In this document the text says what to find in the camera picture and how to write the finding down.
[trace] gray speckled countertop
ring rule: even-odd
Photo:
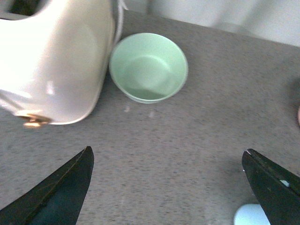
[[[0,109],[0,208],[90,145],[95,165],[79,225],[233,225],[257,203],[241,166],[253,148],[300,175],[300,49],[126,12],[124,36],[164,35],[189,77],[170,99],[143,105],[106,77],[92,114],[26,130]]]

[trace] gold trim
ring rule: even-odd
[[[24,126],[26,128],[40,128],[45,124],[49,124],[51,119],[44,116],[39,116],[31,113],[25,113],[24,115],[17,115],[17,117],[26,120]]]

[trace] white object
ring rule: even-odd
[[[118,25],[116,29],[116,34],[113,42],[113,46],[116,46],[121,38],[124,24],[124,9],[128,10],[124,0],[118,0]]]
[[[300,1],[126,0],[126,2],[130,10],[300,46]]]
[[[42,0],[32,16],[9,13],[12,3],[0,0],[0,106],[51,124],[84,119],[113,47],[110,0]]]
[[[270,225],[270,223],[259,204],[247,204],[237,210],[234,225]]]

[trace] light green bowl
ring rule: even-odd
[[[111,54],[109,69],[118,88],[140,103],[171,97],[188,77],[182,50],[166,37],[151,33],[123,39]]]

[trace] white appliance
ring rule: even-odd
[[[0,0],[0,106],[28,127],[84,119],[113,36],[110,0]]]

